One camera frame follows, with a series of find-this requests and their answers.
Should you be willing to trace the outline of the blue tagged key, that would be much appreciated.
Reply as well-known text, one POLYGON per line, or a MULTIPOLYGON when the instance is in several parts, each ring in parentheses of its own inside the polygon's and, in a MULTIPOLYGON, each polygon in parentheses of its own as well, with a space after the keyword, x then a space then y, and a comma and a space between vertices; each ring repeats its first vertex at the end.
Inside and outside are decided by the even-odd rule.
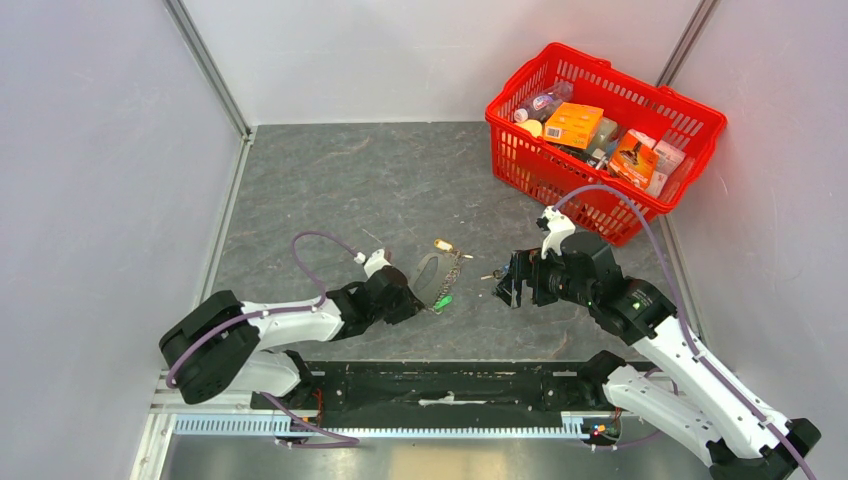
POLYGON ((506 274, 509 272, 509 269, 510 269, 509 265, 504 265, 504 266, 502 266, 498 269, 493 270, 489 274, 482 275, 480 277, 480 279, 481 280, 488 280, 488 279, 500 280, 500 279, 502 279, 506 276, 506 274))

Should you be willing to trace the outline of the yellow tagged key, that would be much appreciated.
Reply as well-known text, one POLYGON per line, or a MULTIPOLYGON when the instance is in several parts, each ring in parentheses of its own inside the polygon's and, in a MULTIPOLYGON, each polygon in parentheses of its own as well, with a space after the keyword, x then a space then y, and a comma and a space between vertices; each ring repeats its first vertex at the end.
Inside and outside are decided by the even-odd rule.
POLYGON ((434 247, 442 252, 447 254, 454 255, 457 258, 463 259, 473 259, 474 256, 468 253, 461 251, 458 247, 453 245, 452 243, 443 240, 441 238, 437 238, 434 240, 434 247))

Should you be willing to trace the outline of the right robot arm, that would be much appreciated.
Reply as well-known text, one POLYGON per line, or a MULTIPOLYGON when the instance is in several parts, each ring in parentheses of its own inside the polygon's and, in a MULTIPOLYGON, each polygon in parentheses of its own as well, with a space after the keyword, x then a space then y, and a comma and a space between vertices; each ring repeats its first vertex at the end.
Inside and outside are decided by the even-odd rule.
POLYGON ((586 308, 607 333, 633 347, 684 394, 654 385, 609 351, 587 361, 577 382, 588 408, 608 403, 639 415, 696 455, 714 479, 787 479, 807 471, 821 440, 806 418, 790 419, 735 377, 681 323, 676 306, 653 284, 626 276, 598 235, 554 236, 512 254, 494 295, 512 308, 566 301, 586 308))

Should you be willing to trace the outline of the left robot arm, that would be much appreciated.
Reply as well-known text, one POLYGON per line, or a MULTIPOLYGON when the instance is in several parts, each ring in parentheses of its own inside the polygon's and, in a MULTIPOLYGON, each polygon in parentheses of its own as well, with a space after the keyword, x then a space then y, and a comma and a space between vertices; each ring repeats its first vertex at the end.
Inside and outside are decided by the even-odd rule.
POLYGON ((424 307, 407 277, 391 265, 305 301, 263 304, 218 291, 161 337, 166 384, 188 405, 242 390, 301 408, 311 401, 314 383, 298 353, 277 354, 275 348, 359 336, 377 322, 397 324, 424 307))

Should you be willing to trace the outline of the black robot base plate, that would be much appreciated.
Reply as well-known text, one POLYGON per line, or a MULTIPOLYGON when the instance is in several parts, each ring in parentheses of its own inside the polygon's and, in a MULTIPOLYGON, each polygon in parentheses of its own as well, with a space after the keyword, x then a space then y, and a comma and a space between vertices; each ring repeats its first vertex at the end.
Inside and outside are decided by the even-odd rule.
POLYGON ((563 412, 609 415, 581 361, 317 361, 284 396, 328 427, 553 427, 563 412))

